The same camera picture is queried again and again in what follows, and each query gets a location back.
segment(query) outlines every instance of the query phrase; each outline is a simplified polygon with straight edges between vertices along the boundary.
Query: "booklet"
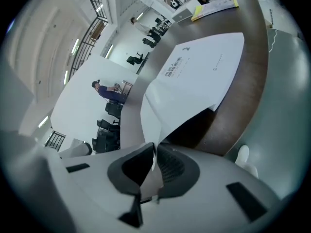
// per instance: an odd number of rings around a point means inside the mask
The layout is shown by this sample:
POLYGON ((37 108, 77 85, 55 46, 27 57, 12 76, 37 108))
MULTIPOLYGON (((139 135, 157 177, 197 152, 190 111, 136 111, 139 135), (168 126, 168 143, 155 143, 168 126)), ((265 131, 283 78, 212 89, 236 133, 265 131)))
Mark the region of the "booklet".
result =
POLYGON ((196 114, 207 108, 215 111, 232 83, 243 46, 243 33, 175 46, 144 94, 140 117, 145 141, 157 147, 196 114))
POLYGON ((191 21, 195 21, 221 10, 226 10, 238 6, 239 4, 237 0, 215 0, 204 5, 198 5, 195 8, 195 12, 191 18, 191 21))

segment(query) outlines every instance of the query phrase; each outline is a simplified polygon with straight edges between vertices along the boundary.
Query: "person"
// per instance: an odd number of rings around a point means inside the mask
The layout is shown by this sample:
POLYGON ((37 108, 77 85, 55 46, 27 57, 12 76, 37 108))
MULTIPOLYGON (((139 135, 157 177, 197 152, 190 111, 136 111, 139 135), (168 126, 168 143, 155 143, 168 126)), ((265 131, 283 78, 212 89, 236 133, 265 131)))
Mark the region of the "person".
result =
POLYGON ((131 23, 144 35, 147 35, 153 38, 153 40, 155 40, 156 43, 158 43, 161 40, 161 37, 154 30, 137 22, 137 19, 135 17, 131 18, 131 23))
POLYGON ((119 85, 107 87, 100 85, 98 81, 93 81, 92 87, 105 99, 114 100, 121 104, 125 104, 126 102, 127 96, 125 94, 115 92, 119 88, 119 85))

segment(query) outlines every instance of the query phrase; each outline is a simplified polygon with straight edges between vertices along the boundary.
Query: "curved desk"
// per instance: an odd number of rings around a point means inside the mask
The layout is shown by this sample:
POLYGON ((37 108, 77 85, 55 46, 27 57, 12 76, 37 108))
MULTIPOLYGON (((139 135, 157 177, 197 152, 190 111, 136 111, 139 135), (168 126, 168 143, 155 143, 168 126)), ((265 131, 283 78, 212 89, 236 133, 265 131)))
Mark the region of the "curved desk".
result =
POLYGON ((170 27, 149 55, 123 107, 121 148, 144 142, 140 121, 143 94, 175 45, 214 34, 243 32, 245 42, 238 70, 216 112, 202 111, 168 137, 174 144, 217 155, 225 155, 238 141, 258 107, 268 68, 267 30, 259 3, 257 0, 238 0, 238 3, 239 8, 195 22, 187 19, 170 27))

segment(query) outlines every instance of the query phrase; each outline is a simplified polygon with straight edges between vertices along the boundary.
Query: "ceiling light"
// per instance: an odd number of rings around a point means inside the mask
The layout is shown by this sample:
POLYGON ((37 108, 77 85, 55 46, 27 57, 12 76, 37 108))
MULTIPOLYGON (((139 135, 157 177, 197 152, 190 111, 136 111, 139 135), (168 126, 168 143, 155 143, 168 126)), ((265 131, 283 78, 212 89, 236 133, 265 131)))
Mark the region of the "ceiling light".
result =
POLYGON ((143 13, 141 13, 141 14, 137 17, 137 19, 136 19, 137 21, 138 21, 139 18, 141 18, 142 14, 143 14, 143 13))
POLYGON ((14 24, 15 19, 10 23, 8 29, 7 29, 7 33, 10 31, 10 29, 12 28, 13 24, 14 24))
POLYGON ((49 119, 49 116, 46 116, 43 121, 39 124, 38 128, 40 128, 47 120, 49 119))
POLYGON ((72 54, 75 52, 75 48, 76 48, 78 42, 79 42, 79 39, 77 39, 76 43, 73 45, 73 48, 72 48, 72 51, 71 51, 72 54))
POLYGON ((102 9, 103 5, 99 6, 96 10, 96 12, 98 12, 100 9, 102 9))
POLYGON ((66 82, 67 82, 67 75, 68 75, 68 71, 66 70, 66 72, 65 72, 65 78, 64 78, 64 84, 66 84, 66 82))
POLYGON ((111 50, 112 50, 112 47, 113 47, 113 45, 111 45, 111 47, 109 48, 109 50, 108 50, 108 53, 106 54, 106 59, 107 59, 107 57, 109 56, 109 54, 110 54, 110 52, 111 52, 111 50))

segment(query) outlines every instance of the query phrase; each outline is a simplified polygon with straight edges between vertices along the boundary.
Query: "floor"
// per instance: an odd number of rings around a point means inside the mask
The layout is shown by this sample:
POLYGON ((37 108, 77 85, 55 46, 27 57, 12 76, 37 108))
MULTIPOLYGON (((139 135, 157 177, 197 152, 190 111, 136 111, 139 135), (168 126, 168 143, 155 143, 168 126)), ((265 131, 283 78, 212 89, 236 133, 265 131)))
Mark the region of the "floor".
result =
MULTIPOLYGON (((276 31, 268 30, 269 49, 276 31)), ((269 54, 259 107, 240 140, 225 158, 235 161, 243 144, 259 179, 283 198, 295 191, 310 161, 311 57, 306 44, 277 31, 269 54)))

